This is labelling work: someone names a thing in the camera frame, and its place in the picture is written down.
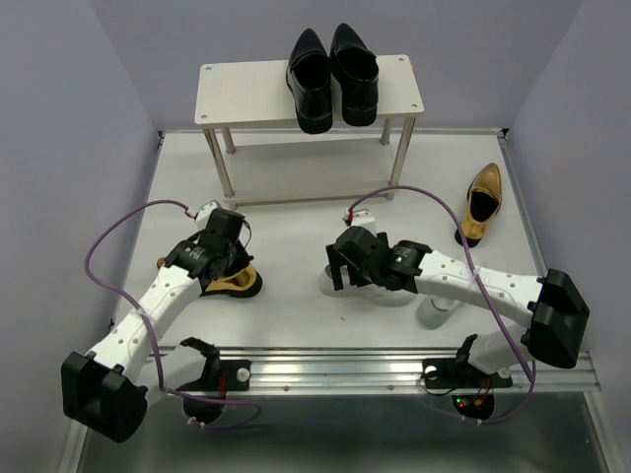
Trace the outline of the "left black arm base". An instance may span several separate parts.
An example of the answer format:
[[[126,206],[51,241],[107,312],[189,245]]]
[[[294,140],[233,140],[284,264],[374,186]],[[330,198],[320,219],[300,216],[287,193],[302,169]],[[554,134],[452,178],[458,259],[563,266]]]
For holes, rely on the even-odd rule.
[[[217,397],[226,399],[229,392],[249,390],[251,361],[244,359],[221,360],[220,350],[198,338],[188,337],[180,342],[191,355],[196,356],[199,368],[177,386],[179,391],[191,395],[193,392],[215,392]],[[225,411],[225,404],[211,404],[192,399],[183,400],[183,412],[193,425],[202,428],[222,429],[219,418]]]

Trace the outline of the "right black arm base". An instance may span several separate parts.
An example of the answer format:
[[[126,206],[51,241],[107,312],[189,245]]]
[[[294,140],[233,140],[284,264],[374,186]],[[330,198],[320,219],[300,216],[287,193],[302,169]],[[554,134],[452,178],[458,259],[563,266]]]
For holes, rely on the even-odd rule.
[[[430,395],[452,399],[456,412],[465,419],[489,421],[495,409],[494,389],[513,386],[510,375],[487,374],[468,362],[477,335],[468,336],[452,358],[431,358],[423,362],[418,384]]]

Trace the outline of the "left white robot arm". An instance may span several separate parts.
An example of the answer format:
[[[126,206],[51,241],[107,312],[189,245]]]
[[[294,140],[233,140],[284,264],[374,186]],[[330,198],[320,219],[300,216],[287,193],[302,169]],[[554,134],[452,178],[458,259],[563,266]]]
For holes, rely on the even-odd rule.
[[[114,442],[130,439],[169,395],[182,399],[188,423],[216,429],[229,394],[249,388],[250,361],[223,361],[219,348],[198,338],[160,353],[160,339],[209,289],[251,297],[262,287],[240,240],[243,215],[210,202],[193,219],[197,233],[170,251],[141,299],[103,340],[61,366],[64,414]]]

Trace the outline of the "white lace-up sneaker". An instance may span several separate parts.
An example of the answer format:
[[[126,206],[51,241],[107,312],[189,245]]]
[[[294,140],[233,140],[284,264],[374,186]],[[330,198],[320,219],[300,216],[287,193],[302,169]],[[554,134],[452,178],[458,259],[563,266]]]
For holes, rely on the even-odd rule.
[[[405,291],[389,291],[386,288],[376,285],[362,287],[350,284],[350,278],[346,267],[341,268],[342,288],[336,290],[333,284],[332,272],[329,265],[326,265],[318,277],[320,291],[332,298],[354,298],[363,299],[370,304],[385,307],[400,307],[408,305],[415,299],[415,295]]]

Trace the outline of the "black loafer with tag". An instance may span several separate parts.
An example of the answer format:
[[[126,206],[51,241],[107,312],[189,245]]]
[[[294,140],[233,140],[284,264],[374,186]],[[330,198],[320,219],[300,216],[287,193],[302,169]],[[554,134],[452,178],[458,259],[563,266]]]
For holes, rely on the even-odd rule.
[[[372,125],[379,104],[377,56],[346,23],[337,26],[329,49],[332,76],[340,86],[341,114],[353,127]]]

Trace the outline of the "black patent loafer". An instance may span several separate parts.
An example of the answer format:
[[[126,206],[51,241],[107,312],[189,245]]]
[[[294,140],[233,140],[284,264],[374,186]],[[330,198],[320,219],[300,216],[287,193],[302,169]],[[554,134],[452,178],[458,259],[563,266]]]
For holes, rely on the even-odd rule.
[[[305,29],[290,53],[286,69],[286,84],[304,133],[321,134],[332,127],[330,78],[329,58],[318,35]]]

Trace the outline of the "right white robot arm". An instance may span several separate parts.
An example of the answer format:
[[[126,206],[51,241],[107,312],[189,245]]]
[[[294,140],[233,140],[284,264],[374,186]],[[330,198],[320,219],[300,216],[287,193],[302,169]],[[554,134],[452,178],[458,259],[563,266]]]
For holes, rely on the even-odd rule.
[[[325,251],[336,291],[376,286],[489,309],[497,332],[468,337],[454,360],[455,376],[465,384],[530,361],[565,370],[577,364],[590,310],[563,271],[525,276],[469,267],[426,244],[389,245],[386,234],[356,226]]]

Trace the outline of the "gold loafer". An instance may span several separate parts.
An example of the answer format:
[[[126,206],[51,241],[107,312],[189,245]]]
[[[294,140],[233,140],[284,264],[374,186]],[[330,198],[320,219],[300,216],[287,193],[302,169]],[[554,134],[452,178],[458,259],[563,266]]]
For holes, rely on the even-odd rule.
[[[466,209],[460,226],[469,248],[486,236],[502,199],[501,172],[497,164],[490,163],[472,180],[466,192]]]
[[[227,295],[237,299],[255,297],[262,289],[262,277],[251,264],[250,256],[230,262],[228,258],[211,258],[193,268],[192,286],[181,292],[189,296]]]

